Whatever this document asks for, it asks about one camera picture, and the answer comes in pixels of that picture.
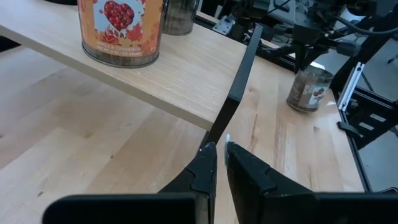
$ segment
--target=light wood grain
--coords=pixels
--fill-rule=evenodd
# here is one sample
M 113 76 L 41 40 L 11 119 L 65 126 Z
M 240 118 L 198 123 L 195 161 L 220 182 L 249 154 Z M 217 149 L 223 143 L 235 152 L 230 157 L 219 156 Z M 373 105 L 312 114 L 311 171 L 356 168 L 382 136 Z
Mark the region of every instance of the light wood grain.
M 19 78 L 9 83 L 17 92 L 0 89 L 0 223 L 39 223 L 48 204 L 70 194 L 155 193 L 196 154 L 204 129 L 25 47 L 2 53 L 0 63 L 10 58 L 0 83 Z M 362 191 L 331 93 L 316 113 L 297 113 L 285 102 L 293 79 L 256 57 L 225 134 L 313 190 Z M 215 223 L 236 223 L 224 136 Z
M 113 68 L 82 51 L 76 6 L 3 0 L 0 11 L 1 35 L 207 130 L 221 109 L 246 49 L 194 25 L 190 35 L 163 35 L 155 64 Z

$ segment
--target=red heart graphic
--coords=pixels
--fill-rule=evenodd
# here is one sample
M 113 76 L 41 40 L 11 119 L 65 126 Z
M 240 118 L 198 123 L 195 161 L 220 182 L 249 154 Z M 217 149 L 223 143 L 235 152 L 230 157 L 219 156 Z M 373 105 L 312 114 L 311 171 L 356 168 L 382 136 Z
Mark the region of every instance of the red heart graphic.
M 118 4 L 114 1 L 107 1 L 105 3 L 104 14 L 117 30 L 127 28 L 134 18 L 134 11 L 129 5 Z

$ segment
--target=orange can label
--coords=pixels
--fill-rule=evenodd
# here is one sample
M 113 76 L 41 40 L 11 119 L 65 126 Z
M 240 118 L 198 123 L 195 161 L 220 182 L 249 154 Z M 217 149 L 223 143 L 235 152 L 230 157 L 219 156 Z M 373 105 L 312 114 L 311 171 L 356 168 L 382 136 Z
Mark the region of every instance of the orange can label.
M 156 51 L 163 0 L 78 0 L 81 35 L 86 44 L 122 57 Z

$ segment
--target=brown can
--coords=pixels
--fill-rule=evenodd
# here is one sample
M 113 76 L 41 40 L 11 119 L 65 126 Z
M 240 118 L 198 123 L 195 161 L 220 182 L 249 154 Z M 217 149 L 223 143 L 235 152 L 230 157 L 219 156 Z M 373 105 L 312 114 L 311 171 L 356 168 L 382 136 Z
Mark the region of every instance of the brown can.
M 192 32 L 199 0 L 170 0 L 167 7 L 163 33 L 186 35 Z
M 116 67 L 143 67 L 159 56 L 166 0 L 78 0 L 83 50 Z
M 292 108 L 303 112 L 314 112 L 326 95 L 333 75 L 312 65 L 299 70 L 286 102 Z

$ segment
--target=tin can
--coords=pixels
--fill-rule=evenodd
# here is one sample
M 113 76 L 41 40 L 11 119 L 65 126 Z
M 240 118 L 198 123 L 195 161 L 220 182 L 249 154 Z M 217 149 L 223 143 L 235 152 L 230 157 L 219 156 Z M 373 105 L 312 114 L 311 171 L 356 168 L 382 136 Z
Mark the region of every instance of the tin can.
M 83 50 L 115 67 L 143 67 L 159 56 L 166 0 L 78 0 Z
M 326 95 L 333 75 L 314 66 L 299 70 L 286 102 L 292 108 L 303 112 L 314 112 Z
M 192 32 L 199 0 L 170 0 L 166 10 L 163 33 L 186 35 Z

